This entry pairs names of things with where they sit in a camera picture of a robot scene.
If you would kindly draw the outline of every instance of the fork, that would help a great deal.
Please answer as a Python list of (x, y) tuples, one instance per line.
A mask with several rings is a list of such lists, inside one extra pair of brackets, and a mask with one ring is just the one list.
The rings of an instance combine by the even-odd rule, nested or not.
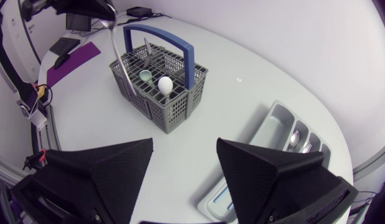
[(308, 152), (310, 152), (311, 147), (312, 147), (312, 144), (311, 144), (310, 141), (308, 141), (307, 144), (305, 145), (305, 147), (304, 147), (302, 153), (308, 153)]

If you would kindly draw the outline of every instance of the blue handle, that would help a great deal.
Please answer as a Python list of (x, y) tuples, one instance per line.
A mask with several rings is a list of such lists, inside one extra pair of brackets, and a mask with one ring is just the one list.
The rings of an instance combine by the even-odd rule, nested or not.
[(185, 40), (177, 37), (167, 31), (140, 24), (127, 25), (123, 27), (124, 43), (126, 44), (126, 52), (132, 52), (131, 45), (131, 30), (139, 30), (149, 34), (160, 37), (167, 42), (178, 47), (184, 53), (184, 67), (185, 67), (185, 87), (190, 90), (195, 84), (195, 61), (193, 58), (193, 46)]

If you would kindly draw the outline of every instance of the cutlery tray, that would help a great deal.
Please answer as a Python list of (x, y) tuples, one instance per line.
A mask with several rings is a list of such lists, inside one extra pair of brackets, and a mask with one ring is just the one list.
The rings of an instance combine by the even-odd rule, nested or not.
[[(136, 96), (129, 93), (123, 78), (123, 71), (118, 61), (109, 65), (123, 97), (130, 101), (142, 114), (152, 120), (161, 130), (169, 134), (198, 106), (208, 70), (194, 62), (193, 47), (186, 41), (155, 27), (134, 24), (124, 26), (126, 53), (121, 59), (126, 67)], [(144, 70), (152, 74), (152, 84), (140, 79), (147, 57), (145, 45), (136, 49), (131, 45), (131, 30), (139, 30), (156, 35), (184, 52), (179, 56), (164, 47), (150, 44), (151, 62)], [(158, 86), (159, 79), (169, 77), (173, 81), (173, 89), (168, 96), (163, 95)]]
[[(293, 131), (300, 132), (297, 145), (289, 152), (302, 152), (305, 144), (312, 144), (309, 152), (320, 151), (324, 154), (322, 166), (328, 168), (330, 149), (314, 130), (306, 125), (295, 113), (287, 109), (280, 101), (271, 106), (265, 120), (253, 136), (250, 144), (269, 149), (287, 151)], [(230, 193), (223, 177), (198, 204), (198, 210), (213, 222), (237, 223)]]

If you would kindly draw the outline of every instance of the cable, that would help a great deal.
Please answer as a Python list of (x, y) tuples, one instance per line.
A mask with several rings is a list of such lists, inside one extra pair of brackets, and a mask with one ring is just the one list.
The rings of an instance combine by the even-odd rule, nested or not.
[(41, 86), (45, 86), (51, 92), (50, 101), (49, 101), (49, 103), (47, 105), (44, 106), (44, 108), (45, 108), (45, 107), (47, 107), (48, 105), (51, 104), (51, 101), (53, 101), (53, 90), (48, 85), (46, 85), (46, 84), (38, 85), (36, 88), (41, 87)]
[(365, 201), (367, 201), (367, 200), (372, 200), (374, 197), (368, 197), (367, 199), (364, 199), (364, 200), (359, 200), (359, 201), (355, 201), (355, 202), (353, 202), (353, 203), (358, 203), (358, 202), (365, 202)]
[[(149, 15), (146, 16), (146, 17), (137, 18), (137, 19), (129, 19), (129, 20), (127, 20), (126, 22), (119, 23), (118, 26), (122, 26), (122, 25), (129, 24), (129, 23), (132, 23), (132, 22), (144, 21), (144, 20), (152, 19), (152, 18), (156, 18), (156, 17), (162, 17), (162, 16), (166, 16), (166, 17), (171, 18), (170, 16), (167, 16), (167, 15), (162, 14), (162, 13), (151, 13), (151, 14), (149, 14)], [(92, 28), (92, 26), (93, 26), (94, 24), (96, 24), (98, 21), (100, 21), (100, 20), (97, 20), (96, 22), (94, 22), (94, 23), (91, 25), (91, 28)], [(83, 41), (83, 43), (81, 43), (81, 44), (79, 45), (79, 47), (78, 47), (77, 49), (79, 49), (81, 46), (83, 46), (83, 44), (85, 44), (85, 42), (87, 41), (87, 39), (88, 39), (88, 37), (89, 37), (90, 35), (93, 35), (93, 34), (99, 32), (100, 30), (105, 30), (106, 27), (92, 28), (92, 29), (95, 30), (95, 31), (93, 31), (93, 32), (91, 32), (91, 33), (89, 33), (89, 34), (82, 35), (81, 32), (78, 33), (80, 37), (86, 37), (86, 39)]]
[(373, 194), (378, 194), (378, 193), (376, 193), (376, 192), (372, 192), (372, 191), (366, 191), (366, 190), (363, 190), (363, 191), (360, 191), (359, 193), (373, 193)]

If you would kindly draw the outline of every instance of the cutlery basket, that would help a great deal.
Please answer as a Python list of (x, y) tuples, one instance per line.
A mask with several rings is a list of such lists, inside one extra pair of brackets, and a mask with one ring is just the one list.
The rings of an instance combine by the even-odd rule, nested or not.
[[(186, 120), (199, 104), (208, 70), (195, 64), (192, 45), (169, 32), (140, 24), (124, 26), (123, 30), (126, 53), (121, 59), (137, 95), (133, 96), (128, 92), (121, 66), (115, 60), (109, 67), (119, 90), (142, 114), (169, 134)], [(151, 72), (152, 84), (140, 79), (139, 72), (144, 66), (147, 49), (145, 45), (132, 48), (131, 30), (148, 32), (170, 42), (183, 51), (183, 57), (164, 47), (150, 44), (151, 62), (145, 70)], [(173, 81), (173, 90), (168, 96), (163, 95), (157, 87), (162, 77), (169, 77)]]

